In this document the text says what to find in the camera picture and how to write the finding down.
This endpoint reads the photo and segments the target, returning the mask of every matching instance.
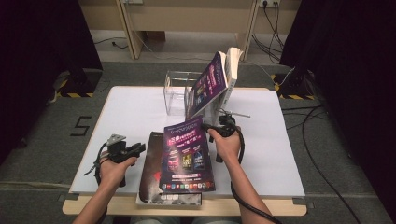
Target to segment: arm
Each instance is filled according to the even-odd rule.
[[[245,171],[238,162],[238,154],[240,149],[238,133],[234,132],[233,135],[223,138],[213,129],[209,129],[208,132],[216,142],[216,149],[227,166],[231,181],[233,182],[233,187],[238,196],[246,203],[271,215],[268,207],[253,188],[247,175],[245,174]],[[246,209],[246,207],[242,206],[241,204],[239,204],[239,209],[241,211],[243,223],[272,223],[266,218]]]
[[[119,187],[119,183],[125,176],[126,169],[133,165],[136,157],[129,158],[122,163],[115,163],[111,160],[101,159],[100,169],[101,184],[98,190],[90,198],[81,213],[73,223],[96,223],[100,216],[106,211],[107,205]]]

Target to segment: black stand base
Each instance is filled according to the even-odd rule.
[[[299,85],[290,85],[288,80],[285,80],[286,74],[275,74],[273,81],[275,85],[276,94],[282,99],[294,99],[294,100],[313,100],[314,94],[307,83],[307,80],[303,78]]]
[[[75,83],[70,75],[66,77],[61,88],[58,90],[57,96],[73,98],[92,97],[99,79],[102,76],[102,71],[86,71],[85,74],[87,80],[82,84]]]

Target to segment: book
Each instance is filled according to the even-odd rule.
[[[164,193],[216,190],[202,123],[200,115],[163,129],[160,189]]]
[[[210,124],[216,120],[219,112],[211,103],[216,100],[228,88],[225,74],[226,54],[216,52],[212,61],[204,72],[189,87],[185,96],[186,100],[186,120],[204,114]]]
[[[229,48],[227,51],[227,56],[225,60],[225,74],[227,77],[228,89],[219,97],[219,103],[217,105],[217,110],[226,109],[228,100],[230,99],[231,93],[233,92],[233,87],[238,79],[238,65],[239,58],[243,53],[239,48]]]
[[[196,205],[202,204],[201,193],[166,194],[160,190],[163,133],[152,132],[140,179],[136,204],[139,205]]]

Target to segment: white tabletop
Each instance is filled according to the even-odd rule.
[[[297,170],[285,122],[275,91],[234,89],[227,110],[250,115],[235,117],[245,137],[246,150],[242,165],[261,196],[303,197],[304,189]],[[127,146],[148,144],[151,132],[180,123],[181,116],[167,116],[160,87],[113,87],[96,123],[90,143],[76,173],[70,191],[93,193],[97,189],[93,173],[88,172],[101,145],[113,134],[124,135]],[[223,163],[215,162],[215,145],[209,143],[216,191],[207,196],[231,195],[230,177]],[[126,186],[118,192],[137,193],[146,152],[128,169]]]

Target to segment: forearm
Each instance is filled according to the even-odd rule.
[[[116,189],[111,186],[100,185],[73,223],[96,223],[106,211]]]
[[[230,173],[231,181],[233,182],[233,188],[235,189],[235,192],[238,194],[238,196],[251,206],[271,215],[268,207],[251,185],[247,175],[238,161],[228,161],[226,162],[226,165]],[[242,206],[241,204],[239,207],[243,223],[272,223],[264,217],[261,217],[246,209],[246,207]]]

